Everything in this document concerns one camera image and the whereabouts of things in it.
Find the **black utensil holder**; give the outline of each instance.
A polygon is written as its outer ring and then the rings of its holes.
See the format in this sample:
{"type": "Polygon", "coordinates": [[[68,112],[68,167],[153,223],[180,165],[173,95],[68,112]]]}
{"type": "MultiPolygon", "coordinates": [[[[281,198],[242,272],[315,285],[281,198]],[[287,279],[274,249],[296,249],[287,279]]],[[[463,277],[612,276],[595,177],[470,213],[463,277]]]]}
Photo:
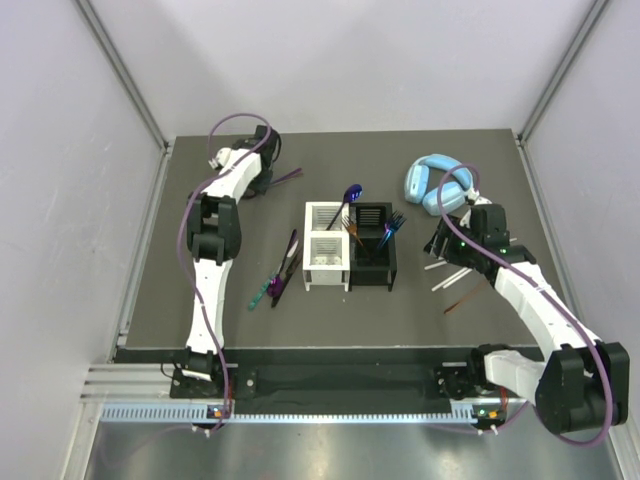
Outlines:
{"type": "Polygon", "coordinates": [[[398,273],[396,263],[396,241],[392,235],[378,250],[380,239],[384,236],[385,222],[391,218],[391,203],[354,203],[349,208],[351,220],[358,226],[358,237],[364,247],[349,237],[349,291],[354,285],[384,285],[393,290],[398,273]]]}

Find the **white utensil holder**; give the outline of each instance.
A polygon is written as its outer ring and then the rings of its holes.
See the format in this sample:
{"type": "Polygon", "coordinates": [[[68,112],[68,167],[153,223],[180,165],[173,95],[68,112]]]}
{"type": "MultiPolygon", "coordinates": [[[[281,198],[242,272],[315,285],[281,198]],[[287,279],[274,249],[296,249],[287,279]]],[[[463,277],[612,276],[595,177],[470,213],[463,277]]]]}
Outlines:
{"type": "Polygon", "coordinates": [[[311,285],[342,285],[349,291],[349,233],[342,219],[349,216],[349,205],[327,231],[341,202],[307,202],[304,221],[302,274],[307,291],[311,285]]]}

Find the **headphones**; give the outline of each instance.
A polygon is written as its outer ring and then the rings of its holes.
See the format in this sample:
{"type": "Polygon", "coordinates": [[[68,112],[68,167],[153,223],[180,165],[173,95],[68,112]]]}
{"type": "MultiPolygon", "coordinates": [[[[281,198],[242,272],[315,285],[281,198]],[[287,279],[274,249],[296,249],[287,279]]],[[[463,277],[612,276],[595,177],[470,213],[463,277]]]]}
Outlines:
{"type": "MultiPolygon", "coordinates": [[[[460,165],[460,162],[439,153],[421,157],[413,162],[404,181],[405,200],[411,203],[422,203],[422,206],[430,215],[434,217],[440,216],[437,201],[438,189],[434,188],[427,193],[429,168],[436,168],[446,172],[457,165],[460,165]]],[[[442,188],[442,205],[445,213],[450,213],[464,205],[467,191],[473,188],[473,177],[468,169],[460,168],[453,172],[452,175],[458,183],[447,182],[442,188]]]]}

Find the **gray table surface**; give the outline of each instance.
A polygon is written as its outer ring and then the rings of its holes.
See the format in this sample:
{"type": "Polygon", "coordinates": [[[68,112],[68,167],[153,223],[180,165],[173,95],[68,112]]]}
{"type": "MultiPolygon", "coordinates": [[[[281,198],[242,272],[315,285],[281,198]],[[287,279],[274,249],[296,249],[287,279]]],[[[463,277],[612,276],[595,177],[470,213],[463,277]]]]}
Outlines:
{"type": "MultiPolygon", "coordinates": [[[[165,428],[157,424],[101,424],[85,478],[622,478],[609,442],[582,449],[565,445],[544,430],[531,409],[497,437],[461,435],[419,425],[228,425],[210,440],[201,433],[193,434],[188,427],[155,437],[165,428]],[[151,444],[130,456],[135,447],[149,440],[151,444]],[[107,468],[99,454],[101,448],[107,461],[121,465],[107,468]]],[[[574,438],[591,436],[593,432],[583,432],[574,438]]]]}
{"type": "MultiPolygon", "coordinates": [[[[215,148],[231,145],[221,136],[215,148]]],[[[484,196],[505,206],[512,236],[536,256],[546,278],[559,282],[527,178],[510,130],[310,133],[282,136],[275,176],[302,167],[302,178],[239,204],[243,243],[229,274],[224,305],[227,347],[453,346],[485,342],[531,344],[532,337],[511,307],[490,288],[453,314],[443,310],[480,281],[468,275],[446,291],[431,287],[454,270],[425,272],[432,262],[422,251],[438,223],[403,197],[409,166],[422,155],[443,153],[480,169],[484,196]],[[277,308],[247,305],[279,262],[293,228],[304,228],[304,203],[338,201],[360,183],[361,201],[391,201],[408,220],[397,235],[395,288],[317,287],[305,292],[296,272],[277,308]]],[[[127,340],[129,348],[184,347],[193,294],[176,260],[175,239],[189,192],[212,171],[206,137],[178,137],[154,225],[127,340]]],[[[432,175],[430,186],[441,178],[432,175]]]]}

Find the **purple spoon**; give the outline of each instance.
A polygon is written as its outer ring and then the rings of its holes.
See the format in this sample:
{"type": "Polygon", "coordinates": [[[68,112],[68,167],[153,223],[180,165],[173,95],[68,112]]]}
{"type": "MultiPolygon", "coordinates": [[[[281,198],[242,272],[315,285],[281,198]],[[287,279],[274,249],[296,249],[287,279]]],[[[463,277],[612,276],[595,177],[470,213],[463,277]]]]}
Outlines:
{"type": "Polygon", "coordinates": [[[347,203],[355,202],[358,197],[360,197],[360,195],[362,195],[362,185],[360,185],[359,183],[354,183],[345,190],[344,195],[342,196],[342,205],[340,205],[340,208],[338,208],[338,211],[333,216],[333,220],[331,220],[331,223],[327,227],[327,230],[331,230],[333,224],[336,223],[338,215],[340,215],[340,212],[342,211],[342,207],[344,207],[347,203]]]}

